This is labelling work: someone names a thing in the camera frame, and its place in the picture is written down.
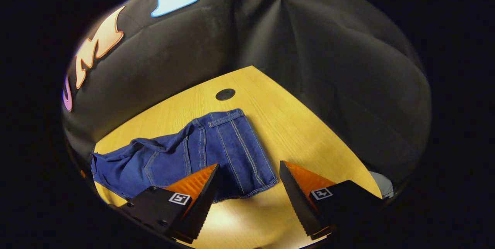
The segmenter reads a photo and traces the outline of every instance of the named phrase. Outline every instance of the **yellow wooden surface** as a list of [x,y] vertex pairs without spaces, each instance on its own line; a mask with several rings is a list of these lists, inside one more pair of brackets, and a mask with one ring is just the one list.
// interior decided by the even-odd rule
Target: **yellow wooden surface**
[[[235,89],[218,101],[217,92]],[[248,199],[212,204],[195,248],[289,249],[311,240],[295,215],[279,177],[279,162],[301,165],[333,182],[353,180],[381,198],[380,190],[356,155],[315,114],[255,67],[246,67],[196,85],[142,112],[101,139],[95,152],[108,153],[133,138],[177,133],[209,112],[241,108],[252,123],[279,178],[273,188]],[[96,184],[104,200],[125,200]]]

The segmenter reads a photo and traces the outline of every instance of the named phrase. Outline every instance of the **blue denim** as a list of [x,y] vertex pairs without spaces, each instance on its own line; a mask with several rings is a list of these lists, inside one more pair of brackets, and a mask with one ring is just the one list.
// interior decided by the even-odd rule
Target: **blue denim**
[[212,112],[177,134],[136,138],[108,154],[92,154],[94,180],[123,198],[150,186],[165,188],[212,164],[222,182],[214,203],[248,198],[278,180],[244,112]]

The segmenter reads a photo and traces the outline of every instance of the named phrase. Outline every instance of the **jeans pocket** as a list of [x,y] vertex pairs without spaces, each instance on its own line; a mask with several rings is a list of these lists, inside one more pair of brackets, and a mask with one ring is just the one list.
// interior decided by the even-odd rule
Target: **jeans pocket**
[[145,173],[152,186],[161,188],[190,175],[188,137],[167,152],[154,152],[145,165]]

